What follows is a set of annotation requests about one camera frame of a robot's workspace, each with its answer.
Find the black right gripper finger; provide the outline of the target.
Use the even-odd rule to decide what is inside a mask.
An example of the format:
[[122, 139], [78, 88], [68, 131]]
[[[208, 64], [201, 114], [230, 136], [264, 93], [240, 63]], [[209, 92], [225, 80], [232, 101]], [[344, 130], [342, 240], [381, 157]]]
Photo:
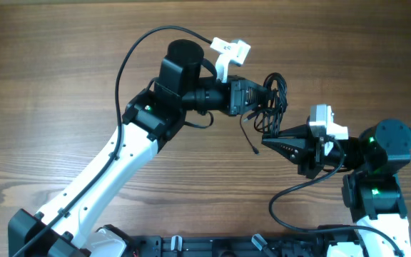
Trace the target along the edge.
[[310, 134], [309, 125], [303, 124], [280, 131], [278, 138], [308, 138]]
[[309, 146], [304, 138], [263, 138], [261, 143], [291, 163], [300, 165], [308, 162]]

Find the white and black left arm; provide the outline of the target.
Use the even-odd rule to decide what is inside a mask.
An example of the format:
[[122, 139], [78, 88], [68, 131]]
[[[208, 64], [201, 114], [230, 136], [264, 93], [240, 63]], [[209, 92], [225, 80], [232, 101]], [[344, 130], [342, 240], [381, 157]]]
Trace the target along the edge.
[[268, 90], [228, 74], [243, 65], [250, 46], [214, 38], [209, 62], [195, 42], [169, 44], [159, 75], [117, 112], [108, 143], [58, 196], [35, 214], [18, 211], [9, 221], [10, 256], [124, 256], [136, 247], [115, 228], [95, 223], [123, 185], [151, 161], [186, 122], [189, 111], [237, 116], [266, 100]]

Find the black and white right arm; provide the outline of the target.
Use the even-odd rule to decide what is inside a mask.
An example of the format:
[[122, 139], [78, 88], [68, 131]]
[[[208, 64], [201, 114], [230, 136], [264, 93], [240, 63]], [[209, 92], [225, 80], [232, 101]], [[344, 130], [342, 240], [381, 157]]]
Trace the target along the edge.
[[353, 224], [301, 228], [269, 212], [280, 225], [300, 233], [325, 235], [328, 256], [344, 254], [336, 238], [359, 234], [367, 256], [411, 256], [407, 207], [397, 177], [411, 161], [411, 128], [397, 119], [386, 119], [350, 137], [347, 128], [332, 121], [314, 122], [266, 134], [262, 144], [298, 166], [307, 182], [274, 195], [281, 196], [324, 181], [343, 172], [342, 199]]

